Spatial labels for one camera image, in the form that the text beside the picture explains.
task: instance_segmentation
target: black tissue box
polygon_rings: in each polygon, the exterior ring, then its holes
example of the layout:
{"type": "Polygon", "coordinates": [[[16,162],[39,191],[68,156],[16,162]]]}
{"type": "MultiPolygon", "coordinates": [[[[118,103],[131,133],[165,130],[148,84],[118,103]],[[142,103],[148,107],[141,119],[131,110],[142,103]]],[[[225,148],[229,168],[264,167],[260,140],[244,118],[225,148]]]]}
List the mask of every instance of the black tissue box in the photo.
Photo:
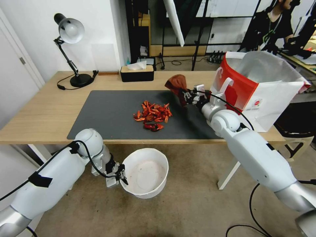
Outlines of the black tissue box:
{"type": "Polygon", "coordinates": [[[123,82],[153,81],[154,68],[152,65],[147,65],[145,69],[130,70],[127,66],[123,66],[121,68],[121,78],[123,82]]]}

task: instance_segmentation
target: tissue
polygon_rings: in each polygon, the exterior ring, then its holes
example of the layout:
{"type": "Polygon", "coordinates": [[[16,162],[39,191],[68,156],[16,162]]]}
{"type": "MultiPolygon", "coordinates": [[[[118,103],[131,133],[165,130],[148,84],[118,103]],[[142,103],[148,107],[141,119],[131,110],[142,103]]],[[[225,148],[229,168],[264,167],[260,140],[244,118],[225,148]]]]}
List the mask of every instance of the tissue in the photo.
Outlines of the tissue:
{"type": "Polygon", "coordinates": [[[130,70],[139,70],[139,69],[146,69],[147,61],[142,61],[134,64],[127,65],[127,68],[130,70]]]}

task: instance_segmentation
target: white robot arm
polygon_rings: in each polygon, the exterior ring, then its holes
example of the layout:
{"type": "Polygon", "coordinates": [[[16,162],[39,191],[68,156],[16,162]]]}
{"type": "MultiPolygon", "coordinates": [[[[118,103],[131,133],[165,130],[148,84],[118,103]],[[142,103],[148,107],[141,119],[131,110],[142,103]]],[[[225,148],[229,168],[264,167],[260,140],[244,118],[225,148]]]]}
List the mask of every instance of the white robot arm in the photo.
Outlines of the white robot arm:
{"type": "Polygon", "coordinates": [[[304,236],[316,236],[316,192],[306,188],[294,177],[285,158],[261,135],[240,123],[239,116],[227,110],[220,100],[223,93],[206,100],[204,85],[184,92],[187,103],[200,108],[216,135],[224,138],[231,153],[258,183],[270,189],[284,204],[303,212],[296,219],[304,236]]]}
{"type": "Polygon", "coordinates": [[[97,172],[92,167],[92,173],[102,173],[106,177],[107,187],[117,185],[120,179],[127,183],[124,165],[113,160],[96,130],[84,129],[75,140],[84,143],[72,142],[60,150],[24,182],[11,205],[0,212],[1,237],[17,236],[37,215],[56,205],[91,160],[98,169],[97,172]]]}
{"type": "MultiPolygon", "coordinates": [[[[207,123],[227,141],[232,154],[253,179],[290,208],[304,212],[296,219],[297,225],[305,236],[315,237],[316,193],[296,180],[287,161],[257,132],[240,123],[237,113],[226,110],[218,99],[208,102],[203,92],[203,85],[185,92],[187,103],[200,108],[207,123]]],[[[124,165],[113,160],[99,133],[85,129],[75,139],[83,141],[87,149],[81,142],[72,142],[39,168],[18,190],[12,204],[0,212],[1,237],[15,237],[35,216],[52,208],[81,176],[89,160],[92,173],[106,177],[107,187],[118,184],[120,179],[127,183],[124,165]]]]}

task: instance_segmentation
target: white bowl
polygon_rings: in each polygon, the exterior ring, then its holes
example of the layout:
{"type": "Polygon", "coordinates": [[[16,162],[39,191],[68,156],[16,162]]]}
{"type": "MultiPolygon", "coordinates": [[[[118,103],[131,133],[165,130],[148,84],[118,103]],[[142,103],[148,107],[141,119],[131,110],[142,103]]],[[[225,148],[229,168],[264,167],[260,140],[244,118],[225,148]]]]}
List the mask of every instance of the white bowl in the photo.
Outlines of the white bowl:
{"type": "Polygon", "coordinates": [[[167,157],[153,148],[134,151],[123,161],[128,185],[121,180],[125,191],[138,198],[158,195],[164,188],[169,171],[167,157]]]}

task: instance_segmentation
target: black lamp base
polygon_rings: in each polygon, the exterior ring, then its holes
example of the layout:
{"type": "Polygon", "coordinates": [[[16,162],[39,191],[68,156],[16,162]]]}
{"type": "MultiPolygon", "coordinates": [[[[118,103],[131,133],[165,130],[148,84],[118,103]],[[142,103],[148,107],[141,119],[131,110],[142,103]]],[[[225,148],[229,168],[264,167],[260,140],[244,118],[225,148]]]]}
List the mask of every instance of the black lamp base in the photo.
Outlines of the black lamp base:
{"type": "Polygon", "coordinates": [[[70,84],[73,87],[84,87],[93,82],[92,77],[88,74],[79,74],[70,79],[70,84]]]}

